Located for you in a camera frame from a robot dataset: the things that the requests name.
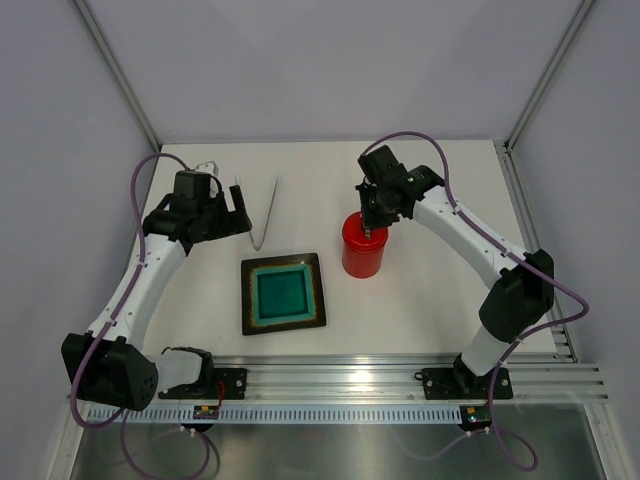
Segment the long metal tongs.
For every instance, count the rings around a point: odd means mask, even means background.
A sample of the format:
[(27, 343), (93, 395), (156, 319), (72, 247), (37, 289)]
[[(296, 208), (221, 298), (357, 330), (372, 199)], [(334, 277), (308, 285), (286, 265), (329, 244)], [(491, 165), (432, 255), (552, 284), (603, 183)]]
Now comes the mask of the long metal tongs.
[(244, 194), (245, 208), (247, 211), (247, 215), (249, 216), (249, 219), (252, 223), (252, 227), (248, 233), (248, 238), (254, 252), (260, 252), (265, 244), (267, 234), (270, 229), (270, 223), (279, 190), (280, 179), (281, 175), (279, 172), (277, 172), (272, 178), (268, 202), (264, 204), (263, 208), (263, 216), (261, 217), (262, 224), (260, 230), (256, 229), (256, 220), (253, 218), (253, 214), (256, 213), (255, 201), (252, 200), (252, 197), (249, 194)]

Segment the red round lid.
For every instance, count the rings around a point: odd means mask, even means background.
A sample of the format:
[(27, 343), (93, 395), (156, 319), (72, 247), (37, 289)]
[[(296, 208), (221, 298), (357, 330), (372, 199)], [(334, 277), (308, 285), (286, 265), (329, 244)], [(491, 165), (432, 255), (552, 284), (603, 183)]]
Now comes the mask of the red round lid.
[(345, 219), (341, 233), (345, 245), (359, 252), (383, 249), (389, 238), (387, 227), (373, 229), (366, 234), (360, 212), (354, 212)]

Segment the red cylindrical container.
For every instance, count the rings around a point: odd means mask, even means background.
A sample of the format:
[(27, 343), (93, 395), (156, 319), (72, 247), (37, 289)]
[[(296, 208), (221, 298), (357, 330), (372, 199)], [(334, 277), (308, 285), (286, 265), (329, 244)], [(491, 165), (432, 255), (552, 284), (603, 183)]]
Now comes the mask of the red cylindrical container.
[(386, 243), (354, 243), (344, 241), (342, 267), (350, 276), (358, 279), (371, 278), (382, 265)]

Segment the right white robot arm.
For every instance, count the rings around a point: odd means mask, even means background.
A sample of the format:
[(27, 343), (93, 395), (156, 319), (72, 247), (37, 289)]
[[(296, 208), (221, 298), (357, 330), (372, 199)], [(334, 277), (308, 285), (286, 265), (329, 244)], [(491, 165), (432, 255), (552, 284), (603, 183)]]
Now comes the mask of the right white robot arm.
[(487, 287), (478, 311), (481, 326), (452, 367), (456, 389), (478, 395), (509, 346), (552, 308), (553, 259), (542, 249), (529, 253), (499, 238), (463, 210), (444, 178), (424, 165), (407, 169), (387, 146), (362, 154), (358, 164), (364, 229), (414, 220), (447, 243)]

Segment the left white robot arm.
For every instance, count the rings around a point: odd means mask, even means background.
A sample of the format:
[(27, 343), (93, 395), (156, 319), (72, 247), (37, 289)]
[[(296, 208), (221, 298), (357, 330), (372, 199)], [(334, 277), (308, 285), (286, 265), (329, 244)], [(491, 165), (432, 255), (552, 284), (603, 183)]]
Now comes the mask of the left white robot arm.
[(172, 192), (142, 222), (142, 247), (109, 303), (84, 334), (69, 334), (61, 353), (75, 400), (142, 411), (157, 394), (215, 398), (224, 381), (210, 353), (170, 347), (147, 357), (142, 345), (156, 307), (192, 248), (252, 228), (239, 185), (182, 170)]

